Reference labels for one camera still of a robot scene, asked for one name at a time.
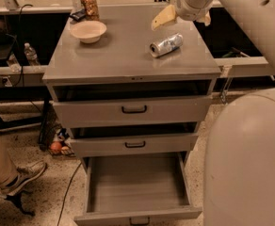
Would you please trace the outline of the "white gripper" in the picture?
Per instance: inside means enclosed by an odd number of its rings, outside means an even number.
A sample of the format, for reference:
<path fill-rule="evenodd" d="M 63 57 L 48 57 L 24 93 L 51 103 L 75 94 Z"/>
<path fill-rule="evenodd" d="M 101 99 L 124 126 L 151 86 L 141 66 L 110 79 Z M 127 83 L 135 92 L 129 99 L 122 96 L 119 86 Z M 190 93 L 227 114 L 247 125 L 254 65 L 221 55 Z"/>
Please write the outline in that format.
<path fill-rule="evenodd" d="M 154 17 L 151 29 L 175 23 L 177 15 L 186 21 L 205 21 L 212 3 L 213 0 L 175 0 L 174 5 L 166 6 Z"/>

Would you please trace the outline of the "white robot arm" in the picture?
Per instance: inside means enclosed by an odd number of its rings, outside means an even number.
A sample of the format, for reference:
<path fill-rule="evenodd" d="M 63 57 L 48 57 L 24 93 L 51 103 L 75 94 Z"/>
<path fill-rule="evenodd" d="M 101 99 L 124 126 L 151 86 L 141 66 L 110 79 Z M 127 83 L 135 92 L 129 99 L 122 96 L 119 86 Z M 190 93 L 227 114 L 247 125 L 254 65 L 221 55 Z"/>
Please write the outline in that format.
<path fill-rule="evenodd" d="M 213 0 L 176 0 L 152 22 L 202 21 Z M 275 0 L 219 0 L 275 71 Z M 226 105 L 207 139 L 203 226 L 275 226 L 275 89 Z"/>

